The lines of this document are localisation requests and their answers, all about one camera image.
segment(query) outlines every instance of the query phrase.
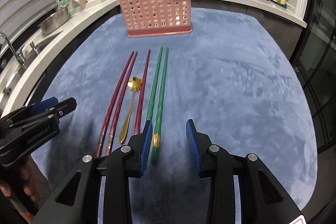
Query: stainless steel sink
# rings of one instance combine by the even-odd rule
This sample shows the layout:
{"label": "stainless steel sink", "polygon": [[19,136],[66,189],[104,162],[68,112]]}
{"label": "stainless steel sink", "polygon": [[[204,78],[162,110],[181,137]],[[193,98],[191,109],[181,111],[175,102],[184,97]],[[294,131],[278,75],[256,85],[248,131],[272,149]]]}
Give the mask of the stainless steel sink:
{"label": "stainless steel sink", "polygon": [[5,106],[7,104],[7,101],[14,90],[16,84],[19,82],[23,74],[26,72],[26,70],[29,68],[31,63],[37,58],[37,56],[44,50],[44,48],[53,41],[56,36],[58,36],[61,32],[52,35],[40,43],[38,43],[36,46],[32,45],[31,50],[26,54],[25,56],[25,62],[23,65],[19,65],[16,63],[16,66],[14,67],[14,70],[11,69],[12,73],[2,74],[3,78],[0,80],[0,115],[2,115],[3,110],[5,109]]}

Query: pink utensil holder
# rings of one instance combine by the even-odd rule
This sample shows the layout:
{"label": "pink utensil holder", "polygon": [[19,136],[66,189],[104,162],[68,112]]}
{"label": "pink utensil holder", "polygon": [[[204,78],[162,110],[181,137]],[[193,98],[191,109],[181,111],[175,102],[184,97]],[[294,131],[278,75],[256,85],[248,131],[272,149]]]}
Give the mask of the pink utensil holder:
{"label": "pink utensil holder", "polygon": [[129,37],[189,33],[191,0],[119,0]]}

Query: finger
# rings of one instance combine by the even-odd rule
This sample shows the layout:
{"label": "finger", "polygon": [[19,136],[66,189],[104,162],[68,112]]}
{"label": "finger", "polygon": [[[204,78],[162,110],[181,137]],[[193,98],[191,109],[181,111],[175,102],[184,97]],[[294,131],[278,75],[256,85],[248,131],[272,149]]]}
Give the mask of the finger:
{"label": "finger", "polygon": [[40,201],[40,193],[38,190],[35,191],[35,193],[30,197],[31,201],[33,202],[39,202]]}
{"label": "finger", "polygon": [[23,191],[27,196],[32,196],[36,191],[35,180],[30,177],[26,183],[23,185]]}
{"label": "finger", "polygon": [[28,180],[32,176],[32,168],[29,163],[25,163],[20,167],[20,176],[23,180]]}
{"label": "finger", "polygon": [[23,158],[23,162],[24,162],[24,163],[27,163],[28,161],[30,161],[30,159],[31,159],[31,156],[28,155],[27,157],[24,157],[24,158]]}
{"label": "finger", "polygon": [[4,180],[0,180],[0,190],[6,198],[10,198],[12,196],[11,188]]}

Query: maroon chopstick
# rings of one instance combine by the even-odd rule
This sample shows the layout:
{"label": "maroon chopstick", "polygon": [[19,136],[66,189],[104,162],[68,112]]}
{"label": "maroon chopstick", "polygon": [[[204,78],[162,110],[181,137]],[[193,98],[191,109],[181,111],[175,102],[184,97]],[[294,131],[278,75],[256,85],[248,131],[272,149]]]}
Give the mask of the maroon chopstick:
{"label": "maroon chopstick", "polygon": [[145,95],[145,86],[146,86],[146,78],[147,78],[147,71],[148,71],[148,64],[149,64],[149,57],[151,55],[151,50],[148,50],[145,68],[143,70],[142,75],[142,84],[140,88],[140,95],[138,101],[138,108],[136,110],[136,118],[135,118],[135,126],[134,126],[134,133],[133,135],[137,135],[140,133],[140,125],[141,125],[141,116],[142,116],[142,105],[143,105],[143,97]]}
{"label": "maroon chopstick", "polygon": [[120,114],[120,109],[121,109],[121,105],[123,104],[123,100],[124,100],[124,96],[125,96],[125,92],[126,92],[126,88],[127,88],[127,83],[131,77],[131,73],[132,73],[132,69],[134,66],[134,62],[135,59],[137,58],[138,52],[135,52],[132,63],[128,69],[125,81],[124,81],[124,85],[121,89],[120,92],[120,96],[119,96],[119,100],[117,103],[117,106],[115,108],[115,112],[114,112],[114,116],[113,116],[113,120],[112,120],[112,124],[111,124],[111,128],[110,128],[110,134],[109,134],[109,138],[107,141],[107,145],[106,145],[106,149],[105,149],[105,156],[108,156],[111,152],[112,149],[112,144],[113,144],[113,139],[114,139],[114,135],[116,132],[116,128],[117,128],[117,123],[118,123],[118,119],[119,119],[119,114]]}
{"label": "maroon chopstick", "polygon": [[111,99],[109,108],[107,109],[107,113],[106,113],[106,116],[105,116],[105,119],[104,119],[104,123],[103,123],[103,126],[102,126],[101,131],[100,131],[97,148],[96,148],[96,151],[94,153],[94,156],[96,158],[101,156],[102,144],[104,143],[104,139],[105,139],[106,132],[107,132],[107,127],[109,126],[112,110],[113,110],[114,104],[116,103],[117,96],[118,96],[118,93],[119,93],[119,90],[120,90],[120,87],[121,87],[121,83],[122,83],[122,81],[123,81],[123,79],[125,77],[128,65],[131,62],[133,54],[134,54],[134,52],[131,53],[131,55],[129,56],[129,58],[127,60],[127,63],[125,65],[125,67],[124,67],[124,70],[123,70],[123,72],[120,75],[119,81],[118,81],[117,86],[115,87],[114,93],[112,95],[112,99]]}

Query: metal bolt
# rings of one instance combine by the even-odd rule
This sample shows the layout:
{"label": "metal bolt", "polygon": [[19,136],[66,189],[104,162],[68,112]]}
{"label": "metal bolt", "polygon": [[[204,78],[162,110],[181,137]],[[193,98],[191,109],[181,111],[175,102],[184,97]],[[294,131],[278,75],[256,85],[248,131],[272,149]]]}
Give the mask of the metal bolt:
{"label": "metal bolt", "polygon": [[85,155],[84,157],[83,157],[83,162],[89,162],[89,161],[91,161],[92,160],[92,156],[90,156],[90,155]]}
{"label": "metal bolt", "polygon": [[217,145],[210,145],[209,147],[210,151],[212,152],[218,152],[219,151],[219,147]]}
{"label": "metal bolt", "polygon": [[127,153],[127,152],[131,151],[131,147],[129,147],[128,145],[124,145],[120,148],[120,150],[123,153]]}
{"label": "metal bolt", "polygon": [[258,159],[257,155],[255,155],[255,154],[249,154],[247,157],[251,161],[256,161]]}

